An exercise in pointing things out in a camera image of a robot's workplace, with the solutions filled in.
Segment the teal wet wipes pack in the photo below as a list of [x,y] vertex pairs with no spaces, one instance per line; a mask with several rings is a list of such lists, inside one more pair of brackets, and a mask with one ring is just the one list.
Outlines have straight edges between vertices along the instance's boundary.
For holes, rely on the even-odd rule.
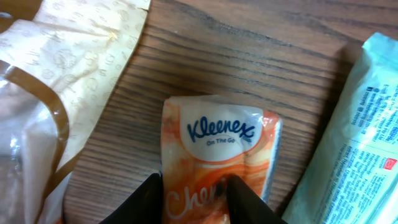
[[362,49],[287,223],[397,222],[397,41],[375,33]]

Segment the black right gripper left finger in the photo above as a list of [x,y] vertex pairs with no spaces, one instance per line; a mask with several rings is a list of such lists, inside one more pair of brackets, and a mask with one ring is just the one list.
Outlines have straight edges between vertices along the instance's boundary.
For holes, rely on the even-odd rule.
[[100,224],[160,224],[162,207],[162,176],[153,173]]

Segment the brown red snack bag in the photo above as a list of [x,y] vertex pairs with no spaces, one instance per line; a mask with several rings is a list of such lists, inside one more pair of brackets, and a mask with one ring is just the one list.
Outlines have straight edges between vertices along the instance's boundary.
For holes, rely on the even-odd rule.
[[1,222],[61,223],[150,0],[1,0]]

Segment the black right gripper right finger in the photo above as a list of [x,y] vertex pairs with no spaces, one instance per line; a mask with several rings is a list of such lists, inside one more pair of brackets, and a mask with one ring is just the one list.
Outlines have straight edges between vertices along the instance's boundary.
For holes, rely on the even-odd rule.
[[237,175],[227,179],[226,201],[231,224],[287,224]]

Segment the small orange packet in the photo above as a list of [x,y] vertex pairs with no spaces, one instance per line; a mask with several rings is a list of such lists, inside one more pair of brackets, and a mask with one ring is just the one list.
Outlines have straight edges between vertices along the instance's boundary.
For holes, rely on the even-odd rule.
[[164,102],[161,162],[164,223],[228,223],[223,189],[237,175],[269,198],[283,122],[270,111],[216,95]]

